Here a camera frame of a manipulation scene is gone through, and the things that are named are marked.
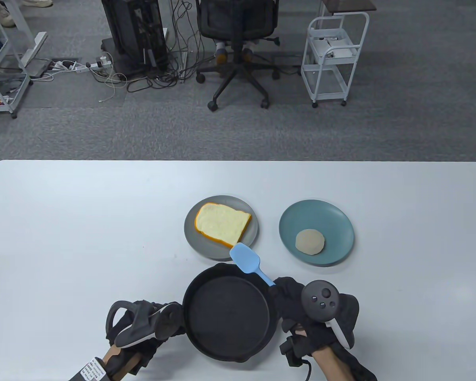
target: toast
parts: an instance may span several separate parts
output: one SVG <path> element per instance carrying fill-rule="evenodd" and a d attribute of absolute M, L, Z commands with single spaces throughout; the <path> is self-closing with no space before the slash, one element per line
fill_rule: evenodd
<path fill-rule="evenodd" d="M 251 218 L 249 213 L 209 202 L 198 211 L 194 226 L 208 239 L 231 248 L 240 241 Z"/>

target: chair base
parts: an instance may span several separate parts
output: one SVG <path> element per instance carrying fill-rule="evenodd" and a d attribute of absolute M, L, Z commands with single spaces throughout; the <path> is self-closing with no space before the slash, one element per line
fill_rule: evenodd
<path fill-rule="evenodd" d="M 267 109 L 269 107 L 269 95 L 264 87 L 254 78 L 251 74 L 253 70 L 264 70 L 271 69 L 273 70 L 272 78 L 279 79 L 280 73 L 278 67 L 275 65 L 267 65 L 263 63 L 255 62 L 229 62 L 223 65 L 215 65 L 212 67 L 202 67 L 196 70 L 196 81 L 198 83 L 205 82 L 205 76 L 202 73 L 225 73 L 224 81 L 220 84 L 215 94 L 213 94 L 213 99 L 208 103 L 208 108 L 210 111 L 216 111 L 218 109 L 217 98 L 222 94 L 222 91 L 230 84 L 236 74 L 242 74 L 245 76 L 247 81 L 252 84 L 263 96 L 261 102 L 261 108 Z"/>

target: frying pan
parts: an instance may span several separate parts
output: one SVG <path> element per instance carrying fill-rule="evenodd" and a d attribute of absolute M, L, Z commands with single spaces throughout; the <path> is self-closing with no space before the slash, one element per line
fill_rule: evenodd
<path fill-rule="evenodd" d="M 187 336 L 203 354 L 242 363 L 260 352 L 278 322 L 268 285 L 257 274 L 219 263 L 196 276 L 185 292 Z"/>

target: white shoe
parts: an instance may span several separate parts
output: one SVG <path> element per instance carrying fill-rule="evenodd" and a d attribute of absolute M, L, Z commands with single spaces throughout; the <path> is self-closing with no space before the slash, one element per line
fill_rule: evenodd
<path fill-rule="evenodd" d="M 53 5 L 53 0 L 23 0 L 23 5 L 27 7 L 46 8 Z"/>
<path fill-rule="evenodd" d="M 6 28 L 12 28 L 15 26 L 14 20 L 7 10 L 2 4 L 0 4 L 0 24 Z"/>

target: office chair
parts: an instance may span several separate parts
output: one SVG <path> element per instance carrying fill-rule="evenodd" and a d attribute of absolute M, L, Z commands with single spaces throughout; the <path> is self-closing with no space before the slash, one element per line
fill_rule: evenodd
<path fill-rule="evenodd" d="M 198 27 L 204 37 L 230 41 L 233 61 L 213 67 L 198 67 L 196 81 L 205 82 L 202 73 L 223 73 L 225 79 L 209 101 L 210 111 L 218 109 L 217 98 L 229 85 L 236 74 L 241 73 L 262 95 L 261 107 L 269 107 L 268 92 L 251 74 L 258 69 L 272 69 L 273 79 L 280 78 L 275 65 L 244 62 L 242 51 L 244 41 L 270 36 L 278 21 L 278 0 L 196 0 Z"/>

